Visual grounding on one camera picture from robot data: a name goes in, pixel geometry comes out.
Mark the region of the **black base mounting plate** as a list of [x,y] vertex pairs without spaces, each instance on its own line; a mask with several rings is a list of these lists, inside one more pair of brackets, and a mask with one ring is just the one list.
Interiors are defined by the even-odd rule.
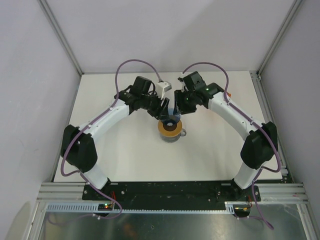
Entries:
[[233,181],[153,181],[153,182],[110,182],[96,192],[91,186],[83,189],[85,201],[104,201],[105,196],[114,198],[122,207],[137,207],[152,210],[161,207],[170,210],[218,209],[224,202],[260,201],[257,186],[244,190]]

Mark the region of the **aluminium frame post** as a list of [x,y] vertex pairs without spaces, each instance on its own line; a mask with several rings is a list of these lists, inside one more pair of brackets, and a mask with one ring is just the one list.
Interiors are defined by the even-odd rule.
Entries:
[[296,16],[298,15],[304,2],[305,2],[304,0],[294,0],[293,1],[289,11],[287,12],[282,24],[279,27],[274,39],[272,40],[270,47],[268,48],[266,54],[264,55],[262,62],[260,63],[258,69],[252,70],[249,72],[252,79],[260,80],[262,78],[262,73],[266,69],[269,62],[272,60],[272,57],[274,56],[277,49],[279,48],[281,42],[283,41],[290,26],[292,25],[293,21],[295,20]]
[[54,34],[56,35],[62,49],[64,50],[64,52],[66,53],[66,56],[68,57],[68,59],[70,60],[72,66],[74,67],[75,71],[77,72],[77,74],[79,76],[83,75],[83,71],[80,67],[80,64],[67,40],[67,38],[65,37],[65,34],[63,33],[63,30],[60,26],[60,24],[58,23],[55,14],[53,13],[49,3],[47,0],[37,0],[41,10],[43,11],[48,23],[50,24]]

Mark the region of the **right aluminium frame post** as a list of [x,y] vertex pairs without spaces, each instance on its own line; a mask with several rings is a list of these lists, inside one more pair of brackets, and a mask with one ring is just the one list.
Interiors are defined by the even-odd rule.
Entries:
[[262,62],[260,63],[258,69],[252,70],[249,72],[252,79],[260,80],[262,78],[262,73],[266,69],[269,62],[272,60],[272,57],[274,56],[277,49],[279,48],[281,42],[283,41],[290,26],[292,25],[293,21],[295,20],[296,16],[298,15],[304,2],[305,2],[304,0],[294,0],[293,1],[289,11],[287,12],[282,24],[279,27],[274,39],[272,40],[270,47],[268,48],[266,54],[264,55]]

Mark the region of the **grey glass coffee server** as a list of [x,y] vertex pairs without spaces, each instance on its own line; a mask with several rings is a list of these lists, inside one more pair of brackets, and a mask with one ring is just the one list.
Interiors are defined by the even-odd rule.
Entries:
[[181,132],[177,136],[169,137],[169,136],[164,136],[160,134],[160,137],[166,143],[174,143],[178,141],[181,137],[185,137],[186,135],[187,135],[187,131],[184,128],[182,128]]

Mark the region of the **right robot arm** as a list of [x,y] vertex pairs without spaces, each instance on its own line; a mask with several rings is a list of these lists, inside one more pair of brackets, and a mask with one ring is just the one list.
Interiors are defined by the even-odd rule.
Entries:
[[244,141],[240,151],[241,167],[233,179],[231,196],[242,201],[249,194],[259,171],[272,157],[278,156],[278,136],[276,125],[269,121],[256,121],[244,113],[216,83],[206,84],[202,76],[192,72],[178,78],[182,83],[180,90],[174,92],[174,109],[182,115],[196,112],[198,106],[218,114]]

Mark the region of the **blue coffee dripper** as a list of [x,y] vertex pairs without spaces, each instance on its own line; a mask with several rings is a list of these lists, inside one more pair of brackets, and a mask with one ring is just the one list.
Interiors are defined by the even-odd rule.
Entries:
[[181,119],[181,114],[174,108],[168,108],[168,115],[160,121],[167,126],[176,125]]

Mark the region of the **left aluminium frame post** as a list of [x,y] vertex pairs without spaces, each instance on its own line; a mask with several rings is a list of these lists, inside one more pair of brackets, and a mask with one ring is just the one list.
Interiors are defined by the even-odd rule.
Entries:
[[65,34],[63,33],[63,30],[60,26],[60,24],[58,23],[55,14],[53,13],[49,3],[47,0],[37,0],[41,10],[43,11],[48,23],[50,24],[54,34],[56,35],[62,49],[64,50],[64,52],[66,53],[66,56],[68,57],[68,59],[70,60],[72,66],[74,67],[75,71],[77,72],[77,74],[79,76],[83,75],[83,71],[80,67],[80,64],[67,40],[67,38],[65,37]]

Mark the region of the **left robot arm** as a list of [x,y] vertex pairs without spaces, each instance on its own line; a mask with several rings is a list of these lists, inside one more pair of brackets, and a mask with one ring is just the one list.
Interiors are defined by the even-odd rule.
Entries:
[[134,111],[144,109],[157,120],[168,117],[169,99],[165,93],[172,85],[167,81],[153,83],[137,76],[134,83],[115,95],[107,110],[79,126],[68,125],[63,132],[61,157],[82,173],[94,186],[93,194],[100,200],[110,196],[109,178],[99,165],[96,143],[115,124]]

